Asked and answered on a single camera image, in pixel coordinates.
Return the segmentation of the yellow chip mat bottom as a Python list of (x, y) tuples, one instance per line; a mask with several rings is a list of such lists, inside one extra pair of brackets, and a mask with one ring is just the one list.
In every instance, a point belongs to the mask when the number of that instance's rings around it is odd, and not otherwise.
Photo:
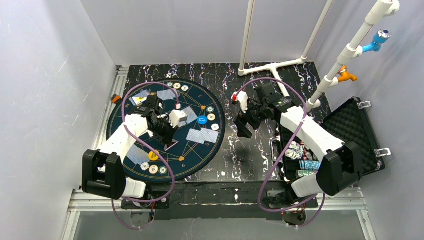
[(148, 171), (149, 171), (149, 173), (150, 173), (150, 174), (155, 175), (155, 174), (157, 174), (157, 173), (158, 173), (159, 168), (158, 168), (158, 166), (157, 166), (157, 165), (151, 165), (151, 166), (149, 167)]

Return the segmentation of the white chip mat top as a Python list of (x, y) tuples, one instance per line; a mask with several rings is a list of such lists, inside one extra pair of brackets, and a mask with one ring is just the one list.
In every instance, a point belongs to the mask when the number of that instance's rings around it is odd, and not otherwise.
[(189, 90), (189, 87), (187, 85), (184, 85), (184, 86), (181, 87), (181, 90), (186, 92), (186, 91)]

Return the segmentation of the yellow dealer button disc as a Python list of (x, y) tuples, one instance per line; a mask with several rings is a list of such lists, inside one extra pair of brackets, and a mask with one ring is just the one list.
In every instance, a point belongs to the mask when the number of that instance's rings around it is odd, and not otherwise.
[(159, 156), (155, 152), (150, 151), (148, 154), (148, 158), (150, 161), (157, 161), (159, 159)]

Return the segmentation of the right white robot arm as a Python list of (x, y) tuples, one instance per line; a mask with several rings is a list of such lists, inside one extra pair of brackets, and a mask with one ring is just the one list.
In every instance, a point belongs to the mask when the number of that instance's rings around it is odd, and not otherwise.
[(320, 193), (335, 196), (358, 183), (363, 177), (360, 146), (353, 141), (344, 142), (324, 130), (307, 115), (302, 99), (283, 96), (274, 88), (275, 81), (269, 78), (267, 83), (256, 87), (256, 99), (248, 97), (243, 89), (233, 93), (232, 103), (241, 107), (234, 120), (237, 136), (250, 139), (252, 133), (247, 125), (256, 130), (263, 121), (273, 120), (309, 147), (320, 167), (317, 173), (288, 184), (286, 195), (294, 200)]

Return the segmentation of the blue backed card mat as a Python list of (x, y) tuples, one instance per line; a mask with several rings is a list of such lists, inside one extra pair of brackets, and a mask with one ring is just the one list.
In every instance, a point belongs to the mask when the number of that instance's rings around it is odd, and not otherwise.
[(176, 100), (179, 98), (180, 94), (177, 92), (177, 94), (175, 94), (175, 92), (173, 90), (159, 90), (156, 93), (157, 97), (160, 98), (163, 101), (168, 101), (168, 100)]
[(133, 145), (130, 149), (129, 149), (129, 151), (128, 151), (128, 153), (127, 153), (127, 155), (126, 155), (126, 157), (131, 161), (131, 162), (133, 162), (134, 164), (136, 164), (136, 165), (142, 165), (142, 164), (144, 164), (144, 163), (149, 163), (150, 162), (150, 159), (149, 159), (149, 153), (148, 152), (146, 152), (146, 151), (144, 151), (143, 149), (141, 149), (141, 148), (139, 148), (138, 146), (136, 146), (136, 145)]

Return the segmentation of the blue dealer button disc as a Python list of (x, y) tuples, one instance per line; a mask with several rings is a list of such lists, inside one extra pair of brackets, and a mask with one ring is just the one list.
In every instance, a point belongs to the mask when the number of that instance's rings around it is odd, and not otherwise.
[(200, 115), (200, 116), (197, 118), (197, 123), (198, 123), (199, 125), (205, 125), (207, 122), (208, 122), (208, 118), (207, 118), (205, 115)]

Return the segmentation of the white chip mat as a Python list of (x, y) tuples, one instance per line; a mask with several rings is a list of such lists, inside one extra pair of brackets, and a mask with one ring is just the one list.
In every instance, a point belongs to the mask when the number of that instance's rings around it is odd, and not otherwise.
[(214, 124), (211, 125), (211, 129), (213, 131), (218, 131), (220, 129), (220, 125), (217, 124), (217, 123), (214, 123)]
[(148, 162), (143, 162), (143, 163), (140, 165), (140, 169), (141, 169), (142, 171), (147, 171), (149, 168), (150, 168), (150, 164), (149, 164)]
[(181, 87), (181, 90), (186, 92), (186, 91), (189, 90), (189, 87), (187, 85), (184, 85), (184, 86)]

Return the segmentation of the yellow chip mat top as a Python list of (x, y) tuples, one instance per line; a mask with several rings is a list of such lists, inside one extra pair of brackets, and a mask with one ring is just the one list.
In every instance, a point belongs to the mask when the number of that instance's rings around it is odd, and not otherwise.
[(179, 82), (176, 82), (173, 84), (173, 88), (179, 90), (181, 88), (181, 84)]

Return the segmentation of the yellow chip mat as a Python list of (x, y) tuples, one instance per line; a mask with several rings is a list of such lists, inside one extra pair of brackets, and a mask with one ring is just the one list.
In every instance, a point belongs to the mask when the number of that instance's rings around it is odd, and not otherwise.
[(173, 84), (173, 88), (179, 90), (181, 88), (181, 84), (179, 82), (176, 82)]
[(216, 115), (213, 114), (213, 113), (210, 113), (210, 114), (207, 115), (207, 119), (209, 121), (214, 121), (216, 119)]
[(158, 166), (157, 166), (157, 165), (151, 165), (151, 166), (149, 167), (148, 171), (149, 171), (149, 173), (150, 173), (150, 174), (155, 175), (155, 174), (157, 174), (157, 173), (158, 173), (159, 168), (158, 168)]

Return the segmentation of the playing card deck box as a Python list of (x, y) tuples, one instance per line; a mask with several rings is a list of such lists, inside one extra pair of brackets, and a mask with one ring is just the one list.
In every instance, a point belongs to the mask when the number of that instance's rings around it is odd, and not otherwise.
[(143, 89), (139, 93), (136, 93), (135, 95), (132, 95), (129, 97), (129, 101), (133, 106), (139, 106), (141, 105), (148, 96), (151, 95), (151, 91), (149, 89)]

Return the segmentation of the blue backed card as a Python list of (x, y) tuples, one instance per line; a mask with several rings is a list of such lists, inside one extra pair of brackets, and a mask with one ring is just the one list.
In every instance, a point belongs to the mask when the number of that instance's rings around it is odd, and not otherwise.
[(201, 130), (189, 129), (188, 134), (186, 136), (186, 140), (198, 144), (204, 144), (206, 141), (205, 136), (206, 132), (204, 128), (202, 128)]

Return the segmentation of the blue backed card mat top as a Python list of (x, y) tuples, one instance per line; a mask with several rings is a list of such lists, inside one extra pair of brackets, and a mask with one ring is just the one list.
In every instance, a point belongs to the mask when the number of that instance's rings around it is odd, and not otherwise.
[(180, 94), (177, 92), (177, 94), (175, 94), (175, 92), (173, 90), (159, 90), (156, 93), (157, 97), (160, 98), (163, 101), (168, 101), (168, 100), (176, 100), (179, 98)]

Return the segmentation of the green chip mat bottom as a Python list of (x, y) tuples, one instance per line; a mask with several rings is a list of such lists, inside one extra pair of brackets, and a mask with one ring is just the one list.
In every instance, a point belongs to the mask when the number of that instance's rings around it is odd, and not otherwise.
[(168, 173), (168, 168), (167, 168), (167, 167), (165, 167), (165, 166), (161, 166), (161, 167), (158, 169), (158, 172), (159, 172), (159, 174), (160, 174), (160, 175), (166, 175), (166, 174)]

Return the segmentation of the blue backed card mat bottom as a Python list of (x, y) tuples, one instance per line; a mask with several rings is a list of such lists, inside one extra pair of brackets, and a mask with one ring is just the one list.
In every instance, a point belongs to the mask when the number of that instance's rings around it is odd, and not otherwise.
[(136, 145), (133, 145), (130, 149), (129, 149), (129, 151), (128, 151), (128, 153), (127, 153), (127, 155), (126, 155), (126, 157), (131, 161), (131, 162), (133, 162), (134, 164), (136, 164), (136, 165), (142, 165), (142, 164), (144, 164), (144, 163), (149, 163), (150, 162), (150, 159), (149, 159), (149, 153), (148, 152), (146, 152), (146, 151), (144, 151), (143, 149), (141, 149), (141, 148), (139, 148), (138, 146), (136, 146)]

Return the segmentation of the white chip mat bottom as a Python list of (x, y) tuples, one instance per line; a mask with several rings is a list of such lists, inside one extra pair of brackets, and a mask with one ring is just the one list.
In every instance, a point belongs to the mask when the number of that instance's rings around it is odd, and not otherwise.
[(150, 168), (150, 164), (149, 164), (148, 162), (143, 162), (143, 163), (140, 165), (140, 169), (141, 169), (142, 171), (147, 171), (149, 168)]

